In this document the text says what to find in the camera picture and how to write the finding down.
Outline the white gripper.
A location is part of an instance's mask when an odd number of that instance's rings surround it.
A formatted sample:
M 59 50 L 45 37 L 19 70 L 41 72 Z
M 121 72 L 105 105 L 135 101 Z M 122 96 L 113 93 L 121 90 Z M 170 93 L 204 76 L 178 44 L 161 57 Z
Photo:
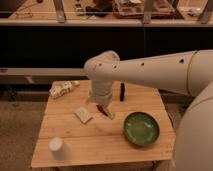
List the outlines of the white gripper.
M 103 107 L 108 107 L 112 101 L 112 89 L 91 89 L 89 91 L 88 101 Z M 108 108 L 106 109 L 106 113 L 111 120 L 115 118 L 115 114 Z

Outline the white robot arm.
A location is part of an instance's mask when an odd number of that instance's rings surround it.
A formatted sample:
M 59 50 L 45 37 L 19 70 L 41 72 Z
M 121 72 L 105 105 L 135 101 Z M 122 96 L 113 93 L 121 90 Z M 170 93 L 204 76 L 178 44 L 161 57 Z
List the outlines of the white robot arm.
M 110 104 L 115 81 L 192 96 L 179 124 L 169 171 L 213 171 L 213 50 L 121 60 L 114 51 L 90 58 L 90 99 Z

